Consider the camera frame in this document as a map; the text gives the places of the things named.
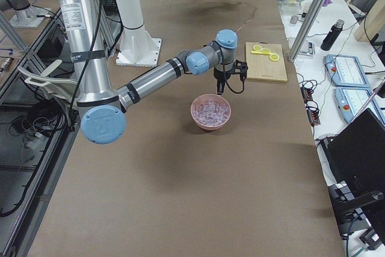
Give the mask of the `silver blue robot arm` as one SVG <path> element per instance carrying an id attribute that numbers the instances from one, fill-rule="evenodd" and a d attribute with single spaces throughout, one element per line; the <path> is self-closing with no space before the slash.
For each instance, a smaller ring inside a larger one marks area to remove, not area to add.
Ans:
<path id="1" fill-rule="evenodd" d="M 228 75 L 235 65 L 238 45 L 230 29 L 218 32 L 215 40 L 201 49 L 182 51 L 157 65 L 161 40 L 145 30 L 139 0 L 116 0 L 122 19 L 123 49 L 120 56 L 128 64 L 149 64 L 152 68 L 124 86 L 113 89 L 109 80 L 107 56 L 99 35 L 101 0 L 57 0 L 69 38 L 71 59 L 78 82 L 70 101 L 81 116 L 81 130 L 97 144 L 116 141 L 125 131 L 126 110 L 143 97 L 174 81 L 184 73 L 200 75 L 213 69 Z"/>

